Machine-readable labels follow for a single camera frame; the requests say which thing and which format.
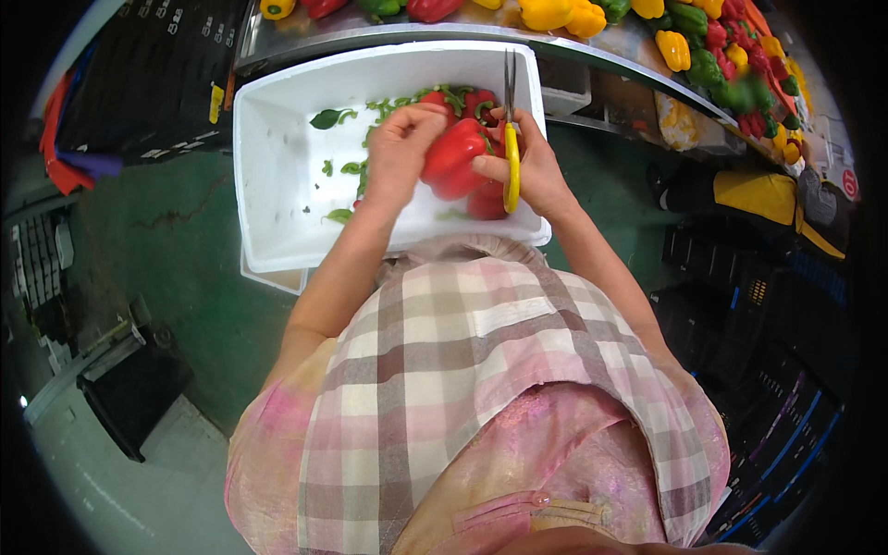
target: plaid shirt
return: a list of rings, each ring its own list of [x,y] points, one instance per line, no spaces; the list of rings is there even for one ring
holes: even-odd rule
[[[728,454],[721,434],[701,439],[718,417],[675,371],[687,377],[654,368],[607,297],[576,275],[495,258],[395,275],[337,340],[306,419],[299,550],[387,553],[476,433],[550,382],[596,385],[630,411],[650,448],[666,537],[690,546],[725,486],[726,472],[713,478],[710,467],[726,468]]]

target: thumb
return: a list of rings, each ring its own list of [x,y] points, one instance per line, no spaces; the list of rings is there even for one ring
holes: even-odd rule
[[[509,182],[509,162],[496,156],[475,156],[472,158],[475,173],[503,183]]]

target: hand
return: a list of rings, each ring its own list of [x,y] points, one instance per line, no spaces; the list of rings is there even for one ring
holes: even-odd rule
[[[490,111],[498,120],[505,117],[502,108]],[[515,110],[515,122],[520,127],[518,149],[521,153],[520,195],[537,216],[552,220],[576,204],[574,194],[567,188],[555,153],[536,126],[534,117],[524,110]],[[491,130],[499,139],[499,130]],[[487,178],[509,183],[509,161],[495,156],[475,156],[472,169]]]
[[[400,107],[370,133],[364,203],[400,214],[413,198],[425,152],[447,127],[447,109],[433,104]]]

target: right hand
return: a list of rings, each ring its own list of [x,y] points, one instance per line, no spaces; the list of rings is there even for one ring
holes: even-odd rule
[[[498,120],[505,117],[499,107],[490,111]],[[537,216],[552,220],[566,208],[576,204],[574,194],[567,187],[555,153],[536,125],[534,117],[524,110],[515,110],[515,123],[520,127],[518,149],[521,154],[521,198]],[[495,139],[498,130],[493,129]],[[472,169],[486,177],[509,183],[509,161],[495,156],[475,156]]]

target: sneaker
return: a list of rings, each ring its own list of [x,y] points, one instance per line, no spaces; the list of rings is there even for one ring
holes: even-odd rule
[[[660,168],[655,164],[648,165],[647,171],[645,172],[645,178],[647,181],[647,188],[650,189],[651,196],[654,200],[654,206],[656,206],[658,210],[662,210],[662,206],[660,206],[660,197],[663,196],[663,191],[666,190],[666,186],[663,184],[663,175],[660,173]]]

